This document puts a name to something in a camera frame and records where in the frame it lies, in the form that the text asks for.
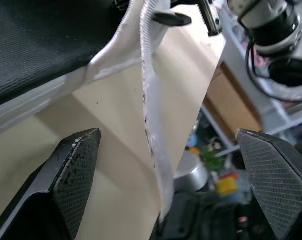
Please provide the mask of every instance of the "black fabric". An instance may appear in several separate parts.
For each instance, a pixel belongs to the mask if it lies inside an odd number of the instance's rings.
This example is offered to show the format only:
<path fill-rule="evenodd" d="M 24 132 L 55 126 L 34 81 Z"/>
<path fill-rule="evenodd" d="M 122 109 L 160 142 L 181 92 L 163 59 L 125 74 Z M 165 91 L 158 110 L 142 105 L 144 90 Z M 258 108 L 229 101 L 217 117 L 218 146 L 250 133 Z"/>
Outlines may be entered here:
<path fill-rule="evenodd" d="M 0 105 L 85 66 L 113 37 L 112 0 L 0 0 Z"/>

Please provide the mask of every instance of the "black equipment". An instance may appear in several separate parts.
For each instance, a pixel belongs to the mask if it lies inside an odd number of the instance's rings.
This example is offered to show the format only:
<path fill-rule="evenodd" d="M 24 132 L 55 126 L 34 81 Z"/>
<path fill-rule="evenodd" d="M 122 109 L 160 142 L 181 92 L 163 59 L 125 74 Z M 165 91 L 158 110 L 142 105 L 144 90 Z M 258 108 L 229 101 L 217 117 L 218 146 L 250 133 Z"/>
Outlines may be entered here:
<path fill-rule="evenodd" d="M 180 192 L 151 240 L 302 240 L 302 144 L 237 133 L 255 198 L 230 203 L 212 192 Z"/>
<path fill-rule="evenodd" d="M 0 217 L 0 240 L 74 240 L 89 197 L 101 132 L 63 139 Z"/>

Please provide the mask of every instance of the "textured gripper pad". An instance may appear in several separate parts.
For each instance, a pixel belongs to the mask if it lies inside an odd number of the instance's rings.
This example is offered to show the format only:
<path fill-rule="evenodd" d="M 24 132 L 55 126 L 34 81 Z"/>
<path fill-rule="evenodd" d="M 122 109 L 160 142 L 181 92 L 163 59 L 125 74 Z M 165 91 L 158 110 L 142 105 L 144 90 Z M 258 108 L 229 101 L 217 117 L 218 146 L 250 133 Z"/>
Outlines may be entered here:
<path fill-rule="evenodd" d="M 73 151 L 53 188 L 54 201 L 72 239 L 76 237 L 90 195 L 100 134 L 99 130 L 94 130 L 75 140 Z"/>
<path fill-rule="evenodd" d="M 267 141 L 243 131 L 237 141 L 255 198 L 275 236 L 283 240 L 302 211 L 302 180 Z"/>

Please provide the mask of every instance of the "black cable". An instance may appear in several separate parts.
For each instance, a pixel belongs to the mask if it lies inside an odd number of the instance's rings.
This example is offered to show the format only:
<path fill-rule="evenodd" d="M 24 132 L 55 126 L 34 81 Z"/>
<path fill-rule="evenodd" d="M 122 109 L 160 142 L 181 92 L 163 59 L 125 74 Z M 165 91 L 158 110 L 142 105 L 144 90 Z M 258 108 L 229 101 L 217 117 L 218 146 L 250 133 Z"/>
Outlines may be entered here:
<path fill-rule="evenodd" d="M 268 98 L 275 99 L 280 102 L 286 102 L 286 103 L 296 103 L 300 104 L 302 103 L 302 100 L 292 100 L 292 99 L 284 99 L 278 96 L 270 95 L 267 92 L 264 91 L 264 89 L 257 83 L 255 77 L 252 75 L 252 72 L 255 72 L 255 62 L 254 62 L 254 50 L 253 50 L 254 43 L 252 40 L 249 41 L 246 49 L 246 54 L 245 54 L 245 69 L 246 73 L 249 77 L 249 80 L 251 83 L 254 85 L 254 87 L 263 95 L 267 96 Z M 250 70 L 249 66 L 249 55 L 251 54 L 251 64 L 252 64 L 252 72 Z"/>

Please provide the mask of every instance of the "orange object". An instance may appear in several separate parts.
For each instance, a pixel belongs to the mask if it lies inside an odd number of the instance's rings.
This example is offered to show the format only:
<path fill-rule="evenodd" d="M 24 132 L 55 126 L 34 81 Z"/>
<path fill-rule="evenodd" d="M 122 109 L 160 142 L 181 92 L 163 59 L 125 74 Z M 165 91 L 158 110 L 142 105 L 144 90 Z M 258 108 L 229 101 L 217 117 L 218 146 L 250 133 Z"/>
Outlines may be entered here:
<path fill-rule="evenodd" d="M 197 147 L 191 147 L 191 148 L 188 149 L 188 151 L 190 153 L 193 153 L 193 154 L 199 154 L 200 153 L 200 150 Z"/>

